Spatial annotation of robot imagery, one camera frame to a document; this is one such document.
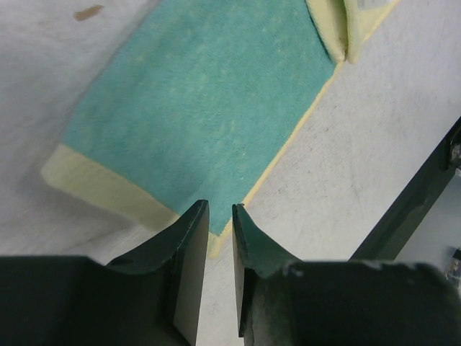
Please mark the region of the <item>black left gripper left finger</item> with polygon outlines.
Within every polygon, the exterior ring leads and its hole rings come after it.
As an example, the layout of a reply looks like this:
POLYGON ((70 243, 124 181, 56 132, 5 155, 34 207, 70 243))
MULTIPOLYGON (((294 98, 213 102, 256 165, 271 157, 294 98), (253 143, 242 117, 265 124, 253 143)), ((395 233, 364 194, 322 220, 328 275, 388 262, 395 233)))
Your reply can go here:
POLYGON ((126 345, 195 345, 205 274, 210 210, 195 202, 177 221, 111 260, 130 302, 117 330, 126 345))

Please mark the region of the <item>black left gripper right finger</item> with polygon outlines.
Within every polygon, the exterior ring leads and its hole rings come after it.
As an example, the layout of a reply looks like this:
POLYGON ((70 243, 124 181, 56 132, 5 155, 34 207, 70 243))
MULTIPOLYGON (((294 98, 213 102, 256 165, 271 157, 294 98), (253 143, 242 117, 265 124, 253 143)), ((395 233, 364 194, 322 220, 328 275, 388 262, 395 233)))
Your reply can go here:
POLYGON ((232 206, 239 337, 301 337, 301 261, 264 233, 242 204, 232 206))

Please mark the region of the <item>yellow teal towel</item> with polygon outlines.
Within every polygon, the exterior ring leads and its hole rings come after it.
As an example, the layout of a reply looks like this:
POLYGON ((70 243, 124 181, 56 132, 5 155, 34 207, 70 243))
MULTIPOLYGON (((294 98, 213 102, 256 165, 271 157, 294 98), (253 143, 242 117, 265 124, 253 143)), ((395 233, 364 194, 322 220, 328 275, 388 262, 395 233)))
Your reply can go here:
POLYGON ((91 83, 48 185, 152 231, 210 203, 231 232, 342 65, 394 1, 160 1, 91 83))

